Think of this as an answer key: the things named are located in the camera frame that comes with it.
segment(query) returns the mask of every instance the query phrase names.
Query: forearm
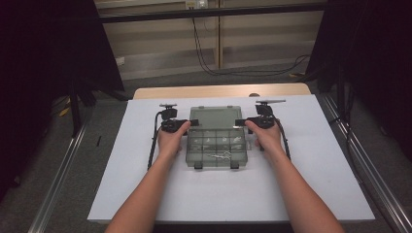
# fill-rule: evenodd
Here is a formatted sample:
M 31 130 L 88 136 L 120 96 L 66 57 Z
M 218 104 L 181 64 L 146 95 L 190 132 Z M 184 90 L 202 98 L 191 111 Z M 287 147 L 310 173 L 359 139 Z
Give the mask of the forearm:
M 172 162 L 158 157 L 115 214 L 106 232 L 152 232 Z
M 325 202 L 302 178 L 283 151 L 270 155 L 295 232 L 343 232 Z

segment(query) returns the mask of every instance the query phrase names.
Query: wooden surface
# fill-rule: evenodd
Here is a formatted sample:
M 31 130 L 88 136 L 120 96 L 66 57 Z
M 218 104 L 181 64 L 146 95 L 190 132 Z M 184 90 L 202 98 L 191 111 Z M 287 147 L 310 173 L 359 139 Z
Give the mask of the wooden surface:
M 305 83 L 270 83 L 140 88 L 133 99 L 247 97 L 252 93 L 259 96 L 311 94 Z

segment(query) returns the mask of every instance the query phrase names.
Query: person's left hand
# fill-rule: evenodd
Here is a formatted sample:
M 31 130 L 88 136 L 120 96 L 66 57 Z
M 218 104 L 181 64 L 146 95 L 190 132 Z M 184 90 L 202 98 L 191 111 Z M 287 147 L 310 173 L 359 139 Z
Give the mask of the person's left hand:
M 158 156 L 164 156 L 167 158 L 174 158 L 180 149 L 180 141 L 182 136 L 190 128 L 190 121 L 186 121 L 178 131 L 175 133 L 168 133 L 163 130 L 158 131 Z

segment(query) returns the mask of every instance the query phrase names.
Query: aluminum rail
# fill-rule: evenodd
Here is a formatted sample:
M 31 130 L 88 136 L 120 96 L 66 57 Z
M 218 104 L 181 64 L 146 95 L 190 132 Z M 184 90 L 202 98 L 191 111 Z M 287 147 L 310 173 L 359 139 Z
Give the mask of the aluminum rail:
M 289 4 L 276 5 L 268 7 L 250 7 L 250 8 L 216 8 L 202 10 L 184 10 L 161 13 L 144 13 L 144 14 L 120 14 L 120 15 L 101 15 L 100 22 L 115 23 L 115 22 L 130 22 L 130 21 L 149 21 L 161 19 L 177 19 L 177 18 L 193 18 L 193 17 L 227 17 L 227 16 L 245 16 L 245 15 L 260 15 L 260 14 L 276 14 L 276 13 L 297 13 L 297 12 L 316 12 L 324 11 L 331 8 L 351 7 L 355 5 L 355 1 L 340 1 L 340 2 L 322 2 L 322 3 L 306 3 L 306 4 Z
M 325 97 L 325 102 L 333 117 L 338 118 L 339 115 L 337 113 L 337 107 L 333 99 L 330 96 L 327 96 Z M 346 138 L 348 132 L 348 124 L 340 119 L 336 122 L 338 123 L 339 129 L 341 130 L 342 134 Z M 363 171 L 370 179 L 373 187 L 384 203 L 386 209 L 390 213 L 398 230 L 402 233 L 412 233 L 412 223 L 410 216 L 408 216 L 398 199 L 395 197 L 394 193 L 382 179 L 378 170 L 373 165 L 372 161 L 370 160 L 369 156 L 367 155 L 366 151 L 364 150 L 360 141 L 352 130 L 350 131 L 350 134 L 349 145 L 354 151 L 354 155 L 360 163 Z
M 57 199 L 59 197 L 60 190 L 63 187 L 67 173 L 70 170 L 70 165 L 72 164 L 82 138 L 85 135 L 86 127 L 90 122 L 92 111 L 93 108 L 86 109 L 85 122 L 76 137 L 73 138 L 70 142 L 69 148 L 67 149 L 66 154 L 63 157 L 63 161 L 61 162 L 57 174 L 55 175 L 54 180 L 51 183 L 48 194 L 46 195 L 46 198 L 44 199 L 40 210 L 37 212 L 37 215 L 35 216 L 30 229 L 28 230 L 29 233 L 42 233 L 46 230 L 46 226 L 49 223 L 49 219 L 52 215 L 55 203 L 57 202 Z

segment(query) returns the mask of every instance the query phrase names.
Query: wall outlet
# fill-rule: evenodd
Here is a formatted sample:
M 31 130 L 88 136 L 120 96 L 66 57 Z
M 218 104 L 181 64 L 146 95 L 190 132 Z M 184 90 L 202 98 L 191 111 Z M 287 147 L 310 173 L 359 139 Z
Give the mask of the wall outlet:
M 186 10 L 193 10 L 197 8 L 196 0 L 187 0 L 186 1 Z
M 187 0 L 186 10 L 207 9 L 209 7 L 207 0 Z
M 208 8 L 207 0 L 198 0 L 197 7 L 198 9 L 207 9 Z
M 118 64 L 118 66 L 124 65 L 124 56 L 121 57 L 116 57 L 116 64 Z

